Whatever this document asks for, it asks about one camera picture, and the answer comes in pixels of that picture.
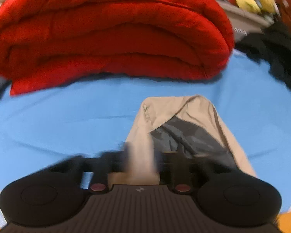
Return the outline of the beige and mustard jacket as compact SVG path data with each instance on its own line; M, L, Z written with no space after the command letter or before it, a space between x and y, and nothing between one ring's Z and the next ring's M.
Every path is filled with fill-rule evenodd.
M201 95L146 98L126 138L126 147L124 171L108 175L110 186L157 185L156 155L180 149L189 158L208 158L227 169L256 175L212 102Z

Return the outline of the black clothing pile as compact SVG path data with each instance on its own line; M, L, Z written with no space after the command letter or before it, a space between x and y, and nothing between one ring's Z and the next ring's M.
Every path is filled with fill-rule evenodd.
M247 34L235 48L255 62L267 61L270 74L291 89L291 34L284 23L275 22L262 33Z

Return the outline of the blue white patterned bedsheet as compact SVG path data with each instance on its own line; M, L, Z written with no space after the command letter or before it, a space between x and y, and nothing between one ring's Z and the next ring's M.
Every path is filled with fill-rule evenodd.
M220 194L176 194L167 185L86 190L49 167L118 151L148 97L201 95L243 148L256 175L234 169ZM209 82L98 75L33 94L0 94L2 232L291 232L291 91L234 51Z

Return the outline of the folded red blanket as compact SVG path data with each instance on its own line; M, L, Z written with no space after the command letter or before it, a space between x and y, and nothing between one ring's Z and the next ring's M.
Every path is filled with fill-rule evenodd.
M234 48L216 0L6 0L0 76L11 95L98 73L211 79Z

